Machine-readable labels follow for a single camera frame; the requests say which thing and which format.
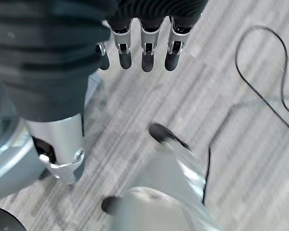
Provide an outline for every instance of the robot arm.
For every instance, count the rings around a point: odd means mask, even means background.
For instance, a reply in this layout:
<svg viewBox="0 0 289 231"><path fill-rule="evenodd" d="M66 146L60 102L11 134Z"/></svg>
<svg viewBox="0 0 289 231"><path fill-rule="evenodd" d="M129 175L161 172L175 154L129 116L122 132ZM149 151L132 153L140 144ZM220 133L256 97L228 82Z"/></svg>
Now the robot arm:
<svg viewBox="0 0 289 231"><path fill-rule="evenodd" d="M131 66L130 25L141 23L142 67L153 68L163 19L171 18L165 59L174 70L207 0L0 1L0 80L26 121L40 160L66 184L83 171L82 113L88 76L109 60L110 31L120 64Z"/></svg>

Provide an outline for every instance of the black wire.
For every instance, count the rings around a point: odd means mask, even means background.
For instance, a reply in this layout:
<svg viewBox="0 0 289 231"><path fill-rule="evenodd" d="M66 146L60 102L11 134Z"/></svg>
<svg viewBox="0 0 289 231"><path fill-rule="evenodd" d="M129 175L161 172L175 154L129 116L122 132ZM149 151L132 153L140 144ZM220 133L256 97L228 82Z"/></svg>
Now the black wire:
<svg viewBox="0 0 289 231"><path fill-rule="evenodd" d="M245 40L246 36L256 30L262 30L262 31L268 31L270 33L272 33L276 38L278 38L278 40L280 41L280 43L282 44L283 48L284 48L284 52L285 52L285 61L284 61L284 68L283 68L283 75L282 75L282 83L281 83L281 88L280 88L280 99L285 107L285 109L289 112L289 107L287 106L286 102L285 102L285 98L284 98L284 86L285 86L285 82L286 82L286 75L287 75L287 67L288 67L288 52L287 52L287 48L286 45L283 41L283 39L272 29L266 27L266 26L251 26L250 28L248 28L243 35L241 36L239 43L236 47L236 54L235 54L235 63L236 63L236 70L238 72L238 74L240 75L240 77L242 78L242 80L249 86L250 89L252 89L259 97L260 99L272 110L272 112L280 119L280 121L286 125L286 127L289 129L289 123L287 123L284 118L271 106L271 104L265 99L265 97L263 97L253 86L252 84L246 80L246 78L244 77L244 75L242 74L238 63L237 63L237 59L238 59L238 54L240 51L240 48L243 44L243 41ZM219 127L219 129L216 131L216 133L214 134L212 140L209 143L208 146L208 163L207 163L207 173L205 176L205 185L203 188L203 199L202 199L202 203L203 205L205 205L205 200L206 200L206 192L207 192L207 185L208 185L208 180L209 180L209 176L210 176L210 165L211 165L211 146L213 144L213 141L215 140L215 138L217 137L217 135L219 134L222 126L224 125L224 123L221 124L221 126Z"/></svg>

